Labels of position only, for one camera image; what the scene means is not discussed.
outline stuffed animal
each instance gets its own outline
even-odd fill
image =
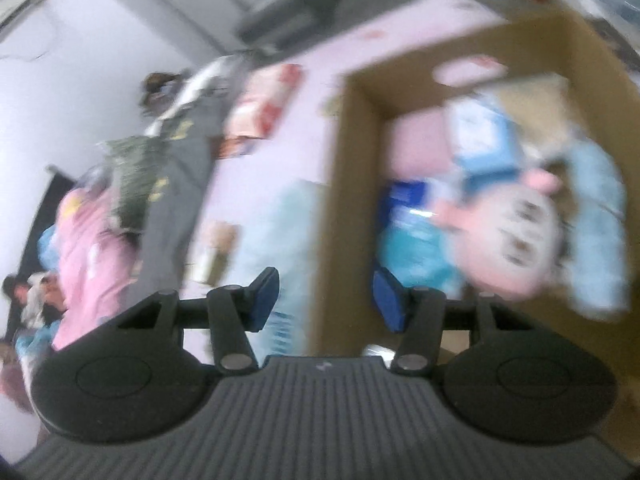
[[[431,220],[454,231],[454,262],[472,285],[505,300],[530,298],[551,275],[562,239],[548,197],[557,177],[531,170],[483,189],[464,206],[439,200]]]

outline pink package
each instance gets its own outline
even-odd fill
[[[53,339],[56,350],[120,313],[136,251],[107,229],[110,206],[108,190],[96,200],[84,200],[84,192],[76,189],[58,209],[59,282],[67,310]]]
[[[436,203],[432,221],[454,231],[454,262],[472,285],[524,300],[547,282],[561,229],[546,194],[558,186],[553,175],[534,170],[521,182],[491,186],[466,207]]]
[[[445,116],[430,108],[396,119],[390,128],[389,177],[419,180],[445,173],[451,167]]]
[[[228,138],[265,139],[302,79],[300,65],[285,63],[254,72],[225,125]]]

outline circular black cover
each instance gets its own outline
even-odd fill
[[[88,442],[146,438],[201,403],[199,361],[154,330],[113,330],[78,340],[43,363],[33,403],[57,433]]]
[[[504,332],[455,357],[444,393],[494,436],[551,444],[587,434],[609,412],[616,381],[598,359],[540,330]]]

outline brown cardboard box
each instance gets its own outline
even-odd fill
[[[497,58],[509,67],[509,78],[556,72],[569,79],[575,105],[591,136],[615,158],[624,177],[630,257],[633,262],[639,261],[638,90],[619,60],[580,16],[565,10],[549,10],[466,38],[409,52],[347,78],[332,187],[321,235],[310,354],[357,355],[367,344],[394,344],[371,297],[375,217],[385,164],[385,123],[469,92],[470,88],[438,84],[431,74],[443,62],[475,54]],[[640,436],[632,434],[640,433],[640,418],[635,424],[638,429],[623,428],[629,426],[629,417],[636,416],[636,406],[640,406],[639,291],[640,286],[634,283],[633,311],[617,324],[583,319],[551,296],[518,305],[599,356],[618,375],[622,394],[616,413],[626,424],[612,422],[605,428],[605,434],[630,458],[640,456],[640,446],[634,444],[640,443]]]

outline ribbed gray panel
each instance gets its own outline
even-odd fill
[[[494,440],[457,420],[424,380],[378,358],[272,358],[222,381],[192,419],[128,446],[54,436],[18,466],[31,479],[623,479],[597,438],[553,447]]]

